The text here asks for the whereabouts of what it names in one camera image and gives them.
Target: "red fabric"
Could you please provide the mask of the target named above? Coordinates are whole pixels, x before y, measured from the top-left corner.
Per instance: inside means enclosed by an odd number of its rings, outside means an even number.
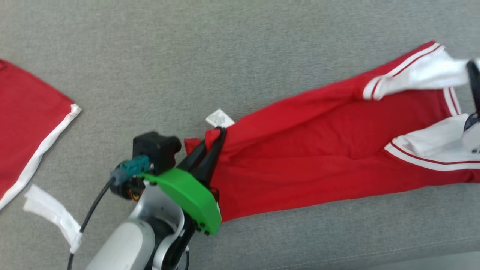
[[[32,74],[0,60],[0,198],[18,181],[40,143],[71,112],[72,104]]]
[[[185,151],[187,153],[191,153],[195,148],[201,143],[202,141],[197,138],[191,138],[184,140],[185,143]]]
[[[380,101],[362,93],[374,77],[433,42],[348,80],[276,102],[228,128],[211,182],[223,221],[344,199],[470,181],[399,160],[384,147],[399,135],[452,116],[442,90]],[[211,144],[217,130],[206,132]],[[190,149],[194,141],[186,140]]]

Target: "gray fabric surface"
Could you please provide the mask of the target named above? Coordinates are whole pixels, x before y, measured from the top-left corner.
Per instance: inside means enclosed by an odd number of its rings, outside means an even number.
[[[0,0],[0,58],[84,109],[32,180],[83,220],[134,136],[201,136],[217,108],[236,120],[431,39],[454,57],[478,57],[479,14],[478,0]],[[468,89],[458,95],[471,111]],[[191,270],[359,269],[479,250],[479,192],[474,184],[428,187],[227,222],[218,236],[195,236]],[[19,196],[0,212],[0,269],[65,269],[67,242],[23,203]],[[74,269],[86,267],[132,208],[106,195]]]
[[[364,270],[478,270],[480,252],[450,254],[374,266]]]

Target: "white label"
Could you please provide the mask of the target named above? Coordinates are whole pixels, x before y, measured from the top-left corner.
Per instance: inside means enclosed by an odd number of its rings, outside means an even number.
[[[213,127],[219,126],[227,128],[235,124],[235,122],[224,111],[222,111],[222,109],[214,111],[214,113],[210,114],[205,120]]]

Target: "white stripe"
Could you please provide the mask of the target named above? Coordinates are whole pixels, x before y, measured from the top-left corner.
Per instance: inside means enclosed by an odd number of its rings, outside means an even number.
[[[415,164],[420,167],[424,167],[430,170],[441,171],[441,172],[449,172],[449,171],[457,171],[457,170],[465,170],[465,169],[480,169],[480,163],[458,163],[458,164],[438,164],[433,163],[425,160],[419,160],[412,156],[409,156],[402,151],[395,148],[391,143],[385,146],[385,150],[387,150],[390,154],[394,155],[395,157],[404,160],[408,163]]]
[[[377,88],[376,88],[376,91],[375,93],[373,94],[373,99],[374,100],[381,100],[384,96],[385,96],[385,93],[383,93],[380,89],[382,89],[382,84],[384,83],[385,81],[385,76],[382,76],[380,78],[380,80],[378,81],[378,84],[377,84]]]
[[[453,105],[452,97],[450,96],[449,88],[444,88],[444,97],[445,97],[445,102],[447,103],[448,110],[450,111],[450,114],[452,116],[457,115],[455,106]]]
[[[72,122],[72,120],[82,111],[82,109],[77,104],[71,105],[72,110],[70,113],[65,116],[65,118],[60,122],[60,124],[53,129],[53,131],[47,135],[47,137],[40,143],[37,150],[25,165],[24,170],[18,177],[17,182],[3,195],[0,200],[0,209],[7,205],[15,196],[17,196],[20,191],[28,184],[33,174],[35,173],[40,160],[42,159],[43,154],[50,149],[58,136],[62,133],[63,130]]]
[[[450,87],[450,89],[451,89],[452,96],[453,96],[453,104],[456,106],[456,108],[458,110],[458,114],[462,114],[462,108],[460,108],[460,103],[458,103],[458,99],[456,97],[455,89],[453,87]]]
[[[405,68],[406,66],[411,64],[418,57],[420,57],[424,54],[427,54],[429,52],[432,52],[433,50],[435,50],[438,47],[440,47],[438,49],[438,51],[442,51],[442,50],[445,49],[444,46],[435,42],[430,47],[428,47],[426,49],[423,49],[423,50],[413,54],[412,56],[408,57],[405,61],[403,61],[396,68],[392,69],[389,73],[373,78],[369,83],[367,83],[367,85],[363,89],[363,99],[365,99],[365,100],[371,100],[372,99],[373,88],[375,87],[375,84],[377,83],[377,81],[379,81],[382,77],[391,77],[391,76],[395,75],[397,72],[399,72],[400,70],[402,70],[403,68]]]

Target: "teal connector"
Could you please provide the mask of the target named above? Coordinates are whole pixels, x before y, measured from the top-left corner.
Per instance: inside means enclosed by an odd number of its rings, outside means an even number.
[[[138,156],[120,165],[128,178],[132,178],[134,175],[139,175],[150,170],[150,161],[147,156]]]
[[[138,156],[132,160],[126,161],[116,169],[110,172],[112,185],[119,186],[132,177],[148,172],[150,170],[150,161],[147,156]]]

